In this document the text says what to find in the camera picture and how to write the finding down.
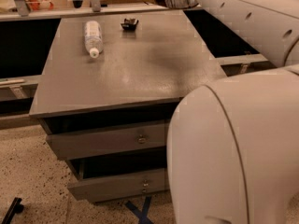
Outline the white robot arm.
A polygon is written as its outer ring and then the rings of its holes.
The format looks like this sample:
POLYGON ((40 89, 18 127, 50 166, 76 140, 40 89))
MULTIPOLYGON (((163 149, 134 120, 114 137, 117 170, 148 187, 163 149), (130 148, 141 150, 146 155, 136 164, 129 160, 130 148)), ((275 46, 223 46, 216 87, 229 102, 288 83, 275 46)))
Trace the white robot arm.
POLYGON ((167 137, 176 222, 286 224, 299 192, 299 1, 197 1, 274 66, 179 103, 167 137))

